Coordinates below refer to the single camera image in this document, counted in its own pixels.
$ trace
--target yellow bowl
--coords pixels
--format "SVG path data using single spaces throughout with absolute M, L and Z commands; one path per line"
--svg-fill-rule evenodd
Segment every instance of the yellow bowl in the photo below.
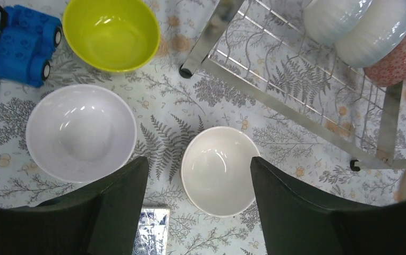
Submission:
M 108 72 L 140 68 L 160 42 L 158 22 L 142 0 L 71 0 L 62 27 L 81 59 Z

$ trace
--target table surface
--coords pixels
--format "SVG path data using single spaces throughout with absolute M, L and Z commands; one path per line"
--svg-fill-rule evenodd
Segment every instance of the table surface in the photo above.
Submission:
M 57 17 L 62 16 L 66 2 L 0 0 L 2 5 L 21 4 Z M 148 157 L 151 167 L 144 205 L 167 205 L 172 210 L 169 254 L 266 253 L 255 204 L 240 215 L 217 218 L 198 210 L 183 191 L 179 155 L 190 142 L 190 135 L 212 126 L 231 126 L 244 132 L 265 159 L 322 190 L 374 205 L 393 203 L 402 171 L 352 172 L 349 155 L 261 103 L 230 91 L 221 80 L 204 71 L 189 80 L 178 75 L 179 63 L 198 39 L 216 2 L 146 0 L 159 20 L 161 45 L 156 57 L 136 72 L 95 70 L 78 59 L 64 40 L 53 56 L 52 73 L 43 87 L 0 80 L 0 207 L 35 206 L 82 186 L 63 183 L 39 169 L 24 139 L 26 122 L 36 103 L 51 91 L 76 83 L 111 89 L 134 111 L 139 130 L 134 157 Z M 289 20 L 298 20 L 302 2 L 278 0 L 274 8 L 287 13 Z M 234 50 L 242 54 L 242 49 Z M 403 93 L 397 148 L 406 158 L 406 82 Z M 345 117 L 345 121 L 349 121 L 350 111 L 361 114 L 342 105 L 326 110 Z M 161 129 L 164 126 L 179 139 L 171 142 Z M 178 156 L 167 162 L 167 151 L 179 153 L 173 153 Z

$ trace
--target white ceramic bowl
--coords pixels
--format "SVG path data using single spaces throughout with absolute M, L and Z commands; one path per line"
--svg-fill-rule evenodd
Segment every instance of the white ceramic bowl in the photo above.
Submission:
M 125 101 L 87 84 L 50 93 L 26 127 L 34 162 L 66 182 L 92 182 L 118 170 L 131 157 L 136 139 L 136 121 Z
M 323 45 L 331 45 L 358 24 L 372 0 L 312 0 L 303 9 L 307 35 Z
M 406 0 L 373 0 L 366 14 L 335 43 L 339 58 L 356 68 L 377 63 L 406 35 Z
M 193 204 L 209 215 L 239 214 L 255 200 L 250 163 L 257 156 L 258 148 L 239 130 L 225 126 L 205 130 L 184 153 L 184 190 Z

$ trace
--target wire rack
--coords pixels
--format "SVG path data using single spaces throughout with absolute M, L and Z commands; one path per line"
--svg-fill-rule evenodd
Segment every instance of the wire rack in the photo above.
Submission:
M 352 169 L 406 167 L 394 160 L 402 83 L 374 85 L 307 37 L 300 13 L 278 13 L 274 3 L 222 0 L 182 69 L 192 74 L 188 63 L 203 56 L 207 71 L 359 159 Z

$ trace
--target metal dish rack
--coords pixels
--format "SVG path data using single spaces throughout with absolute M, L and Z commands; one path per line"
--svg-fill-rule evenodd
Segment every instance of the metal dish rack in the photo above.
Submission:
M 403 82 L 387 89 L 375 86 L 362 69 L 346 66 L 333 49 L 312 41 L 301 24 L 292 24 L 272 10 L 272 1 L 266 1 L 221 0 L 180 67 L 181 76 L 189 78 L 203 68 L 349 153 L 354 171 L 406 168 L 406 159 L 394 159 Z M 228 39 L 236 33 L 243 37 L 230 45 Z M 250 59 L 252 45 L 259 48 L 253 50 L 255 55 L 262 54 L 258 61 L 265 63 L 264 73 Z M 245 55 L 234 56 L 233 47 L 245 47 Z M 298 70 L 297 65 L 306 70 Z M 311 89 L 304 92 L 303 86 Z M 341 100 L 363 109 L 365 114 L 356 116 L 354 125 L 324 111 L 326 107 L 337 109 Z M 379 125 L 377 138 L 367 129 L 372 119 L 379 122 L 375 123 Z

